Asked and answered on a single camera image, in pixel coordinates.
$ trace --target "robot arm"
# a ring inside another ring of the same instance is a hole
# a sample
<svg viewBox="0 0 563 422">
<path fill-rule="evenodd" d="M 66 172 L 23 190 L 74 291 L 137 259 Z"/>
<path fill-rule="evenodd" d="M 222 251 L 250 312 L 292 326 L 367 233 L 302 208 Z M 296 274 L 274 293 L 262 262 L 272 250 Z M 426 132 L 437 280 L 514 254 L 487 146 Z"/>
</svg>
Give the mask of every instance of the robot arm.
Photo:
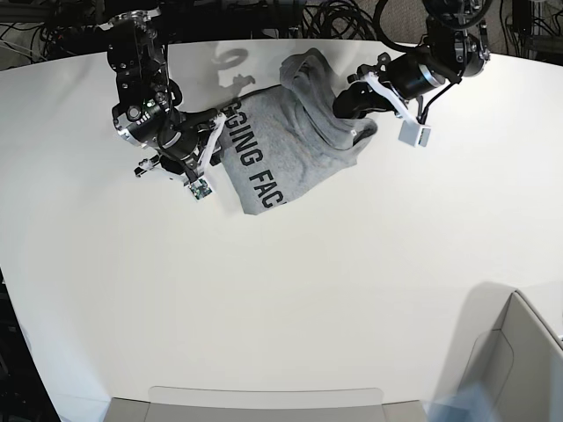
<svg viewBox="0 0 563 422">
<path fill-rule="evenodd" d="M 374 27 L 387 47 L 403 53 L 391 60 L 379 56 L 377 64 L 363 64 L 348 78 L 349 89 L 333 103 L 337 117 L 357 119 L 370 112 L 394 112 L 403 119 L 399 139 L 413 146 L 426 146 L 430 127 L 428 108 L 444 92 L 459 84 L 462 76 L 477 75 L 489 60 L 486 24 L 483 16 L 493 0 L 422 0 L 429 14 L 428 34 L 417 47 L 389 40 L 379 21 L 388 0 L 377 2 Z M 107 60 L 116 73 L 120 102 L 112 109 L 113 124 L 126 141 L 157 154 L 135 169 L 141 177 L 147 171 L 163 171 L 181 180 L 197 199 L 211 191 L 203 178 L 209 164 L 219 162 L 217 139 L 223 130 L 224 115 L 216 109 L 184 113 L 176 107 L 182 93 L 168 74 L 167 49 L 157 37 L 160 10 L 158 0 L 135 0 L 142 10 L 124 11 L 102 25 L 110 45 Z M 468 29 L 479 26 L 477 35 Z M 443 86 L 422 107 L 422 95 Z M 419 101 L 416 115 L 408 102 Z"/>
<path fill-rule="evenodd" d="M 375 66 L 363 64 L 348 77 L 350 88 L 334 101 L 333 111 L 343 119 L 358 119 L 371 112 L 395 112 L 403 119 L 399 139 L 413 146 L 426 146 L 430 127 L 426 125 L 430 105 L 462 76 L 475 76 L 490 58 L 483 20 L 492 0 L 423 0 L 429 14 L 427 35 L 417 47 L 391 41 L 379 24 L 388 0 L 379 0 L 374 14 L 377 38 L 387 47 L 404 53 L 395 60 L 388 54 L 378 57 Z M 478 26 L 473 35 L 469 28 Z M 426 107 L 422 95 L 445 85 Z M 413 115 L 408 109 L 412 99 L 419 101 Z"/>
<path fill-rule="evenodd" d="M 116 73 L 120 100 L 112 109 L 113 125 L 125 141 L 157 151 L 139 163 L 137 177 L 164 171 L 200 199 L 211 192 L 203 175 L 218 160 L 225 118 L 216 109 L 184 113 L 176 108 L 182 93 L 169 78 L 166 46 L 157 37 L 159 16 L 158 8 L 128 11 L 102 26 L 109 32 L 107 60 Z"/>
</svg>

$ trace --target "fabric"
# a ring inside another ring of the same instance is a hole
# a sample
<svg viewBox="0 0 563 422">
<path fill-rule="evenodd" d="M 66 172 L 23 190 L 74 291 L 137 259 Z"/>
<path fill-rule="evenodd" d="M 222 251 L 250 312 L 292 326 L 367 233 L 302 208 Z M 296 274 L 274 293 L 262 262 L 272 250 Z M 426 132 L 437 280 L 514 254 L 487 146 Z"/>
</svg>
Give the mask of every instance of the fabric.
<svg viewBox="0 0 563 422">
<path fill-rule="evenodd" d="M 295 200 L 356 158 L 377 131 L 370 119 L 333 116 L 333 70 L 312 48 L 281 65 L 281 86 L 237 98 L 219 142 L 243 210 L 257 215 Z"/>
</svg>

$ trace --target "wire bundle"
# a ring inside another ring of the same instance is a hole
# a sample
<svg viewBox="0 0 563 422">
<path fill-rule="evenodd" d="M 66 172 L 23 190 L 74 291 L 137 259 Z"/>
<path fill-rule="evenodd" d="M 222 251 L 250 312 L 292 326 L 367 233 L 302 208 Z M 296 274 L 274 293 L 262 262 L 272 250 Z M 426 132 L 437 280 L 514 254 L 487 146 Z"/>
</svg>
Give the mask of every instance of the wire bundle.
<svg viewBox="0 0 563 422">
<path fill-rule="evenodd" d="M 499 19 L 501 20 L 502 32 L 504 35 L 504 42 L 506 45 L 506 54 L 509 55 L 509 44 L 511 44 L 514 48 L 516 57 L 529 57 L 529 51 L 526 48 L 526 35 L 522 35 L 518 31 L 515 30 L 513 24 L 509 21 L 512 19 L 512 13 L 509 13 L 506 17 L 503 17 L 502 14 L 502 7 L 504 4 L 504 0 L 501 0 L 501 7 L 499 10 Z M 532 24 L 532 31 L 534 29 L 539 28 L 540 30 L 544 31 L 550 37 L 560 37 L 563 33 L 561 31 L 561 24 L 559 22 L 559 17 L 563 15 L 563 10 L 556 10 L 554 13 L 552 12 L 546 18 L 543 18 L 543 14 L 541 13 L 542 4 L 534 4 L 533 11 L 531 13 Z M 547 4 L 545 8 L 554 9 L 552 6 Z"/>
<path fill-rule="evenodd" d="M 303 9 L 303 38 L 375 40 L 372 17 L 355 0 L 328 0 Z"/>
<path fill-rule="evenodd" d="M 46 57 L 77 55 L 65 48 L 61 41 L 68 30 L 84 33 L 88 25 L 95 24 L 94 15 L 92 0 L 55 0 L 51 16 L 39 30 L 40 40 L 44 42 L 42 54 Z"/>
<path fill-rule="evenodd" d="M 2 41 L 2 43 L 0 43 L 0 47 L 10 49 L 13 52 L 18 53 L 19 55 L 23 55 L 24 57 L 29 59 L 31 64 L 34 64 L 34 63 L 39 62 L 41 60 L 43 60 L 43 61 L 46 60 L 45 57 L 43 57 L 39 53 L 35 53 L 33 51 L 34 37 L 32 37 L 32 44 L 29 48 L 20 46 L 19 44 L 15 43 L 15 42 L 7 41 L 7 40 L 4 39 L 4 36 L 11 30 L 26 32 L 26 31 L 32 31 L 34 29 L 35 33 L 37 33 L 37 31 L 39 30 L 41 25 L 32 26 L 30 28 L 18 28 L 16 25 L 17 24 L 10 24 L 10 25 L 0 24 L 1 27 L 6 27 L 6 29 L 2 32 L 2 34 L 0 34 L 0 41 Z"/>
<path fill-rule="evenodd" d="M 445 18 L 440 12 L 438 12 L 434 8 L 434 4 L 431 3 L 429 0 L 422 0 L 424 3 L 424 7 L 428 11 L 428 14 L 444 25 L 446 28 L 451 29 L 452 31 L 463 31 L 464 29 L 469 29 L 472 26 L 477 25 L 483 18 L 485 17 L 486 13 L 491 8 L 494 0 L 485 0 L 481 9 L 472 16 L 467 22 L 460 24 L 454 16 L 450 16 L 450 18 Z"/>
</svg>

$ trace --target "metal bracket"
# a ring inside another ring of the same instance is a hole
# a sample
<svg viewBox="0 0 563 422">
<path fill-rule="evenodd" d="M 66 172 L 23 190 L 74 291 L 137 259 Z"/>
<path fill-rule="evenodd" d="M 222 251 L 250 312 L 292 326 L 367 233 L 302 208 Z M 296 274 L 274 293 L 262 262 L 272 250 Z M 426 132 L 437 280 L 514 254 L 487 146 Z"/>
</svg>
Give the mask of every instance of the metal bracket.
<svg viewBox="0 0 563 422">
<path fill-rule="evenodd" d="M 139 166 L 135 169 L 135 175 L 140 178 L 147 171 L 158 171 L 164 173 L 167 178 L 178 180 L 182 185 L 197 199 L 202 200 L 206 196 L 209 196 L 213 190 L 209 185 L 208 181 L 204 178 L 205 170 L 209 166 L 211 157 L 216 152 L 217 141 L 219 135 L 222 133 L 224 124 L 227 118 L 223 113 L 219 113 L 214 119 L 213 123 L 215 125 L 213 132 L 209 135 L 208 143 L 205 149 L 200 155 L 199 163 L 197 164 L 197 180 L 190 183 L 189 179 L 185 174 L 176 174 L 163 169 L 160 165 L 159 156 L 154 156 L 151 159 L 144 159 L 139 163 Z"/>
<path fill-rule="evenodd" d="M 367 75 L 364 75 L 361 80 L 367 82 L 373 91 L 387 98 L 391 105 L 395 107 L 395 110 L 397 110 L 397 117 L 403 119 L 403 126 L 401 127 L 398 139 L 413 147 L 418 145 L 426 147 L 430 136 L 430 126 L 421 125 L 416 117 L 406 108 L 406 104 L 403 100 L 399 98 L 395 92 L 381 85 L 375 73 L 369 72 Z"/>
<path fill-rule="evenodd" d="M 113 28 L 123 20 L 134 20 L 135 22 L 149 22 L 151 19 L 160 16 L 160 9 L 156 8 L 151 11 L 127 11 L 120 15 L 114 16 L 107 22 L 98 25 L 99 29 L 107 31 Z"/>
</svg>

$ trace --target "gray sweatshirt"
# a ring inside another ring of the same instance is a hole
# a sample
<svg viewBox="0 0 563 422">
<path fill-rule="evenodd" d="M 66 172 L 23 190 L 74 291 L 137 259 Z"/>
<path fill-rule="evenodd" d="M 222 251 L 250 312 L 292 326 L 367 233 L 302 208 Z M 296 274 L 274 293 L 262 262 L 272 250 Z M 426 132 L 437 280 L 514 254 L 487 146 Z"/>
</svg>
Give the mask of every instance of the gray sweatshirt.
<svg viewBox="0 0 563 422">
<path fill-rule="evenodd" d="M 371 119 L 333 115 L 333 70 L 312 48 L 280 68 L 281 86 L 222 109 L 222 162 L 246 214 L 295 200 L 356 158 L 377 131 Z"/>
</svg>

